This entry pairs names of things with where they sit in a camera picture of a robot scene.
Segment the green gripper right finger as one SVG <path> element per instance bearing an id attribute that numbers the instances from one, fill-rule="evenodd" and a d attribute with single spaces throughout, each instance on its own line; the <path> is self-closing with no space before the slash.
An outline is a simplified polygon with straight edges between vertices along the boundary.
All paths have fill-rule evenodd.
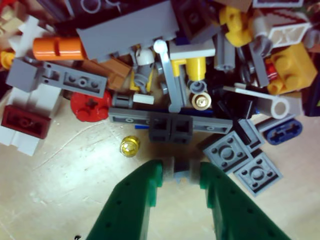
<path id="1" fill-rule="evenodd" d="M 201 189 L 212 209 L 217 240 L 288 240 L 289 237 L 230 179 L 209 162 L 200 164 Z"/>

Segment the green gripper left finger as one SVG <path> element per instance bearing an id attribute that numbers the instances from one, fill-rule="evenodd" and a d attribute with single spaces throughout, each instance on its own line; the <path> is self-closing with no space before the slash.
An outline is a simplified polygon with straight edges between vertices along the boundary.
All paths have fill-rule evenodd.
<path id="1" fill-rule="evenodd" d="M 150 209 L 156 205 L 157 188 L 162 185 L 161 160 L 139 166 L 114 187 L 87 239 L 145 240 Z"/>

